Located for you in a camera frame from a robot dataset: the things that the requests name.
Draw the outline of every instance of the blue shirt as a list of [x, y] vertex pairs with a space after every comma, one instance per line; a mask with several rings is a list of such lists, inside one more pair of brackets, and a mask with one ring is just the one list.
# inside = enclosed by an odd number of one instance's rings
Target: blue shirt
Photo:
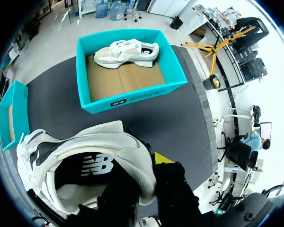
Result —
[[262, 149], [262, 138], [256, 132], [253, 132], [250, 135], [249, 140], [240, 140], [240, 141], [250, 146], [251, 151], [260, 151]]

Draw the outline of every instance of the yellow tripod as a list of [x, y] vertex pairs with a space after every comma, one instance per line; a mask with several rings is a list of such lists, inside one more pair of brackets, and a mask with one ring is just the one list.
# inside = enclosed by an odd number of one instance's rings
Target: yellow tripod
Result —
[[201, 53], [206, 58], [208, 58], [209, 56], [213, 55], [212, 67], [211, 67], [211, 70], [210, 70], [210, 75], [213, 75], [214, 70], [215, 70], [215, 66], [216, 66], [217, 51], [219, 49], [223, 48], [224, 46], [228, 45], [229, 43], [231, 43], [235, 39], [241, 37], [242, 35], [250, 32], [251, 30], [253, 30], [255, 28], [256, 28], [255, 26], [251, 26], [250, 28], [246, 29], [245, 31], [242, 31], [242, 32], [239, 31], [233, 37], [229, 37], [228, 39], [224, 40], [220, 44], [218, 44], [219, 38], [217, 38], [217, 41], [216, 41], [215, 45], [198, 44], [198, 43], [185, 43], [185, 44], [181, 44], [181, 46], [190, 46], [190, 47], [198, 48], [199, 50], [204, 50], [204, 51], [208, 52], [208, 54], [204, 55], [202, 52]]

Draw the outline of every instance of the shoe lace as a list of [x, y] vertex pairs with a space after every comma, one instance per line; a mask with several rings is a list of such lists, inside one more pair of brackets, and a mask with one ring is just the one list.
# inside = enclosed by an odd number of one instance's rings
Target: shoe lace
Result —
[[108, 51], [110, 54], [115, 54], [118, 56], [120, 53], [126, 52], [126, 50], [122, 48], [126, 44], [127, 42], [125, 40], [115, 41], [110, 44]]

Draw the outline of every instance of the white floor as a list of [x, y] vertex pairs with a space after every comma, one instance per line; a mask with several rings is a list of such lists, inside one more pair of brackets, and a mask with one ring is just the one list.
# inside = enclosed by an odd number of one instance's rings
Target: white floor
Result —
[[[124, 28], [158, 29], [164, 33], [172, 45], [180, 46], [180, 44], [185, 42], [196, 41], [195, 37], [183, 35], [179, 30], [170, 28], [169, 25], [172, 19], [164, 16], [141, 12], [142, 19], [135, 23], [131, 19], [127, 21], [111, 21], [109, 17], [96, 19], [95, 14], [92, 13], [85, 15], [80, 20], [79, 17], [72, 16], [73, 22], [70, 23], [68, 16], [64, 16], [65, 13], [66, 9], [64, 9], [64, 3], [61, 1], [53, 7], [52, 13], [42, 19], [39, 34], [33, 38], [27, 51], [16, 60], [13, 68], [15, 80], [28, 84], [52, 66], [76, 56], [77, 39], [79, 37], [101, 31]], [[208, 65], [210, 63], [204, 59], [198, 50], [188, 48], [188, 52], [197, 67], [201, 79], [204, 80], [209, 76]], [[217, 90], [211, 90], [207, 91], [206, 94], [213, 118], [221, 119], [224, 114], [230, 112], [229, 97], [226, 91], [218, 92]], [[225, 131], [227, 136], [233, 136], [234, 125], [225, 123], [222, 128], [218, 125], [215, 131], [217, 146], [220, 147], [224, 145], [224, 141], [221, 141], [221, 131]], [[230, 176], [224, 175], [223, 169], [224, 163], [219, 163], [218, 173], [221, 176], [221, 180]], [[195, 195], [200, 198], [199, 209], [202, 213], [211, 210], [215, 211], [218, 206], [210, 205], [209, 201], [215, 200], [219, 186], [216, 185], [208, 189], [208, 185], [209, 182], [206, 181], [194, 191]]]

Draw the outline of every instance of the new balance sneaker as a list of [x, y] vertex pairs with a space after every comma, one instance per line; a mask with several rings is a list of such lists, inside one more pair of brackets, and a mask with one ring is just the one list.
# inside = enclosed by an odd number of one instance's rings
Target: new balance sneaker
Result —
[[95, 207], [110, 178], [124, 170], [141, 188], [139, 204], [154, 200], [151, 156], [124, 132], [121, 121], [87, 128], [66, 140], [35, 130], [21, 138], [17, 157], [25, 189], [66, 214], [76, 214], [79, 204]]
[[152, 67], [159, 54], [157, 43], [142, 43], [136, 39], [113, 42], [95, 53], [94, 61], [108, 69], [117, 69], [124, 62], [133, 62], [143, 67]]

